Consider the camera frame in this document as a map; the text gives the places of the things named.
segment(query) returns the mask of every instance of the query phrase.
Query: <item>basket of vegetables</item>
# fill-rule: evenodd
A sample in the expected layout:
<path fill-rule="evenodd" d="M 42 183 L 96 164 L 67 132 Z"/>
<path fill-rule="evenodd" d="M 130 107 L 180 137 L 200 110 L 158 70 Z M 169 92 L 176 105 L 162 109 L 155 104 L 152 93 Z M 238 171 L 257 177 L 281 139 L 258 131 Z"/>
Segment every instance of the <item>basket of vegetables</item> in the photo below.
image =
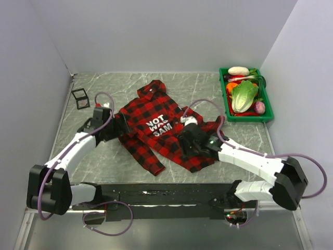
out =
<path fill-rule="evenodd" d="M 266 80 L 258 69 L 220 68 L 228 121 L 267 122 L 274 119 Z"/>

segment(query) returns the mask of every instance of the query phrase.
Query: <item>lettuce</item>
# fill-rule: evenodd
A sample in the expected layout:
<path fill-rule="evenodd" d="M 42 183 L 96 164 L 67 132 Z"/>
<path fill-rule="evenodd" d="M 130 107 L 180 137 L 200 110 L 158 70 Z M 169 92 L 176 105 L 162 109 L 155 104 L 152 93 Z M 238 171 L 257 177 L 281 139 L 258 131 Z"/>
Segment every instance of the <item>lettuce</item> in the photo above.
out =
<path fill-rule="evenodd" d="M 248 110 L 258 92 L 259 87 L 253 85 L 250 81 L 242 81 L 233 88 L 231 94 L 233 96 L 232 108 L 234 112 L 243 113 Z"/>

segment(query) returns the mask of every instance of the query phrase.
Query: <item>black square object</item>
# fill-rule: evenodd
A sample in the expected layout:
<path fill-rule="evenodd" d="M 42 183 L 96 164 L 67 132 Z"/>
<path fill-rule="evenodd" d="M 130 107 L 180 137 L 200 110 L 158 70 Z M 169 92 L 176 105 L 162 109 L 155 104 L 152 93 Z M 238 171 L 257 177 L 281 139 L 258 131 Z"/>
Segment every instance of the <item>black square object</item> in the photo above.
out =
<path fill-rule="evenodd" d="M 84 88 L 72 90 L 72 94 L 75 98 L 77 109 L 83 109 L 83 108 L 90 107 L 89 97 L 88 97 L 86 91 L 84 90 Z"/>

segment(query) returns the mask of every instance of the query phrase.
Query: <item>shirt collar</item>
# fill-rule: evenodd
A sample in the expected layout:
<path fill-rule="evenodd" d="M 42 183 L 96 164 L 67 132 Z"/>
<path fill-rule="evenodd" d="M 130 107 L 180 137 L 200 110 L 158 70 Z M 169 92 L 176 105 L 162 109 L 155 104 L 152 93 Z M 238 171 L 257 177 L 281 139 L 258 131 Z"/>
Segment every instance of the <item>shirt collar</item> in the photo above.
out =
<path fill-rule="evenodd" d="M 139 97 L 144 97 L 150 101 L 155 92 L 167 92 L 165 84 L 160 80 L 152 80 L 150 84 L 139 89 L 137 94 Z"/>

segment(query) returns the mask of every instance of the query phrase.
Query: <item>plaid shirt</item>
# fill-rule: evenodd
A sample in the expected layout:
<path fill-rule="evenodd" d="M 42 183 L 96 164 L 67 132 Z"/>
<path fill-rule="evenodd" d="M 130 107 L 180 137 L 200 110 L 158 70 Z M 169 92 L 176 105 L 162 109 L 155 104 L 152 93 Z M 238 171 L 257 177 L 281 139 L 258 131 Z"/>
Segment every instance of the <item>plaid shirt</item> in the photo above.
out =
<path fill-rule="evenodd" d="M 215 160 L 212 158 L 183 156 L 177 136 L 184 127 L 180 118 L 187 107 L 180 108 L 166 92 L 164 83 L 153 80 L 137 91 L 139 97 L 120 109 L 133 129 L 133 133 L 121 136 L 120 142 L 154 176 L 165 166 L 150 148 L 191 172 L 213 164 Z M 221 116 L 215 122 L 204 122 L 203 117 L 192 109 L 187 116 L 194 116 L 200 128 L 208 134 L 214 133 L 221 122 Z"/>

